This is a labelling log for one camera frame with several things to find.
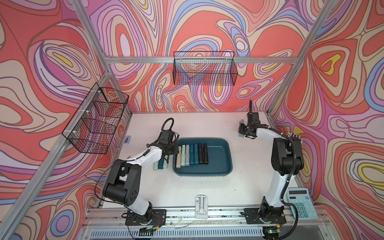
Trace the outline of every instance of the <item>blue tray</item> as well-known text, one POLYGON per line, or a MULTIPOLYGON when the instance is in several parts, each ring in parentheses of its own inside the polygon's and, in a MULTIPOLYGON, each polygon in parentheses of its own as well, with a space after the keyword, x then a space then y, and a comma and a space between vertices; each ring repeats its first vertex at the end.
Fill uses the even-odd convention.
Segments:
POLYGON ((173 171, 179 176, 225 176, 232 171, 232 158, 229 144, 222 138, 180 138, 179 146, 183 144, 208 145, 208 165, 198 164, 176 168, 177 156, 173 157, 173 171))

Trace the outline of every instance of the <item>latch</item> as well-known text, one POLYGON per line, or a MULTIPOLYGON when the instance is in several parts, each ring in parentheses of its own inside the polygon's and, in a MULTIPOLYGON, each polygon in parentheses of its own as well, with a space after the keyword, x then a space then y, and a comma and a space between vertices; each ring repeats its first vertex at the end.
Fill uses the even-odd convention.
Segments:
POLYGON ((208 218, 208 196, 206 195, 196 195, 195 199, 196 208, 195 208, 195 218, 208 218))

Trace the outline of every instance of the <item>patterned wall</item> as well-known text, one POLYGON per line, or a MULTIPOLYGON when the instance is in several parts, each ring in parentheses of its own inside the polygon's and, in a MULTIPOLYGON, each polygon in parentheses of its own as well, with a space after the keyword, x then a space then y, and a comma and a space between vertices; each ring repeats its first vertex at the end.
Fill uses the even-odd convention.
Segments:
MULTIPOLYGON (((296 56, 321 0, 95 0, 86 3, 109 56, 173 56, 233 50, 236 56, 296 56)), ((132 111, 266 110, 289 66, 239 64, 234 87, 174 86, 172 64, 115 64, 132 111)))
MULTIPOLYGON (((0 1, 0 220, 102 74, 69 1, 0 1)), ((110 156, 79 154, 70 147, 16 236, 45 239, 46 229, 47 236, 56 230, 67 234, 60 230, 66 220, 58 215, 69 212, 77 228, 94 201, 86 185, 94 184, 96 168, 108 165, 110 156), (51 224, 55 219, 58 226, 51 224)))
POLYGON ((284 79, 288 64, 247 64, 245 75, 234 86, 174 85, 173 64, 142 64, 130 73, 126 65, 115 64, 120 86, 130 96, 132 112, 243 111, 249 99, 254 109, 266 110, 284 79))
MULTIPOLYGON (((75 239, 86 213, 96 204, 96 181, 111 164, 126 124, 124 114, 106 155, 79 153, 73 147, 64 153, 12 240, 75 239)), ((96 193, 105 178, 100 179, 96 193)))
POLYGON ((337 3, 275 109, 303 137, 300 172, 341 239, 384 239, 384 4, 337 3))

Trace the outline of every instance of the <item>wire basket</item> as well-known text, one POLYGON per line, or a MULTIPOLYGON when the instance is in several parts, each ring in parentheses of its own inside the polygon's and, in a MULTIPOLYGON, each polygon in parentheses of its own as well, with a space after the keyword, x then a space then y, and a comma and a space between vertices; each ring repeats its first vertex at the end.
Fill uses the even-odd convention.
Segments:
POLYGON ((175 85, 234 86, 237 67, 233 51, 175 51, 175 85))
POLYGON ((129 96, 114 88, 98 88, 80 120, 64 136, 83 153, 106 154, 129 96))

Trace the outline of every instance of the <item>white table surface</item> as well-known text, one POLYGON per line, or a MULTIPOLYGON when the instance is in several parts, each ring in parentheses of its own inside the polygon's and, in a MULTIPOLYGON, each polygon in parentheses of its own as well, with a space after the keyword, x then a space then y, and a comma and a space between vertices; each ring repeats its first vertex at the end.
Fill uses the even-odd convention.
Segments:
MULTIPOLYGON (((268 124, 264 112, 262 124, 268 124)), ((157 139, 167 118, 174 118, 172 130, 186 137, 218 137, 229 143, 233 170, 225 177, 181 177, 168 169, 153 170, 153 164, 142 168, 139 194, 154 207, 194 206, 195 196, 208 196, 209 206, 260 204, 268 192, 274 170, 271 166, 272 146, 262 139, 239 137, 238 127, 246 113, 148 113, 133 114, 119 158, 126 159, 142 152, 147 143, 157 139)), ((292 181, 289 187, 297 187, 292 181)), ((123 207, 104 202, 103 208, 123 207)))

